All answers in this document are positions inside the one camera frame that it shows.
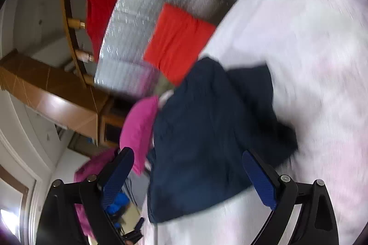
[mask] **white bed sheet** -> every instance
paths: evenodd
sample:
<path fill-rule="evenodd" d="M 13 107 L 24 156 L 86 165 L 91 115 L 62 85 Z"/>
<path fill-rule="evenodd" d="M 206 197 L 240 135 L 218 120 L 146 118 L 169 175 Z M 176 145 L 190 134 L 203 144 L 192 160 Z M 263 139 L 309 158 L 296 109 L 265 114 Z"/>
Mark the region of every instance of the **white bed sheet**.
<path fill-rule="evenodd" d="M 299 144 L 277 171 L 323 179 L 340 244 L 352 244 L 368 222 L 368 0 L 238 0 L 201 56 L 226 69 L 268 64 L 275 113 Z M 251 244 L 269 213 L 251 188 L 157 227 L 146 221 L 140 244 Z"/>

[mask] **blue gripper pad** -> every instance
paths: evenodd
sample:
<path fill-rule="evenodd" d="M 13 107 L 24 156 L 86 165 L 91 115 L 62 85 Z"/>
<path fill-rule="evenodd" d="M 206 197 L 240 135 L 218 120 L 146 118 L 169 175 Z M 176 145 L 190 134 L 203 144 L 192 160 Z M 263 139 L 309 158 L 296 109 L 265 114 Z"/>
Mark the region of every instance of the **blue gripper pad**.
<path fill-rule="evenodd" d="M 121 188 L 133 167 L 133 163 L 134 153 L 129 149 L 120 163 L 117 164 L 102 188 L 101 205 L 104 210 L 114 203 L 117 194 L 121 191 Z"/>
<path fill-rule="evenodd" d="M 243 153 L 242 163 L 262 203 L 270 207 L 271 210 L 274 210 L 277 205 L 275 188 L 251 153 L 247 150 Z"/>

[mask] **pink cloth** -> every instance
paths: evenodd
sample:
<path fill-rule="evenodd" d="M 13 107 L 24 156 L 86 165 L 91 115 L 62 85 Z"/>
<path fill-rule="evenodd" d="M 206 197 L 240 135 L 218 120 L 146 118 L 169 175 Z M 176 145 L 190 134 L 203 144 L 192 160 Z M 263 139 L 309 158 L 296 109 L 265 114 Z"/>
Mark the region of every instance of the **pink cloth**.
<path fill-rule="evenodd" d="M 158 96 L 138 101 L 130 110 L 120 135 L 120 148 L 130 147 L 134 152 L 133 171 L 141 175 L 149 150 L 152 127 L 158 111 Z"/>
<path fill-rule="evenodd" d="M 74 182 L 82 182 L 91 174 L 99 174 L 104 166 L 111 162 L 115 158 L 115 150 L 116 149 L 108 149 L 98 156 L 92 157 L 88 162 L 86 162 L 82 167 L 80 167 L 74 174 Z M 84 206 L 75 204 L 75 210 L 77 211 L 78 220 L 80 222 L 80 226 L 85 236 L 92 236 L 93 231 L 91 226 L 89 225 L 86 212 L 84 211 Z"/>

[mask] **bright light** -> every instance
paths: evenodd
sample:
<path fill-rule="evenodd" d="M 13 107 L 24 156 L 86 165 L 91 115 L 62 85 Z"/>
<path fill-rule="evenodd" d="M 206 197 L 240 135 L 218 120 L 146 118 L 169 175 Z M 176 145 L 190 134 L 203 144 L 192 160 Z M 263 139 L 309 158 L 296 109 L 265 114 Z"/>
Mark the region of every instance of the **bright light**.
<path fill-rule="evenodd" d="M 19 227 L 19 217 L 5 210 L 0 210 L 0 213 L 5 225 L 13 235 L 16 235 L 17 228 Z"/>

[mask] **orange cloth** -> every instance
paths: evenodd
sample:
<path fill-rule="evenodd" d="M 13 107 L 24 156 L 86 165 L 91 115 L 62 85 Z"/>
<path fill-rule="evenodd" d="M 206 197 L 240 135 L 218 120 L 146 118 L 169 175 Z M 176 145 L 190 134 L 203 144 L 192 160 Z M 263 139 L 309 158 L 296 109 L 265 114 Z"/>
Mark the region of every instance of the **orange cloth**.
<path fill-rule="evenodd" d="M 165 3 L 143 59 L 178 86 L 215 29 L 214 25 Z"/>

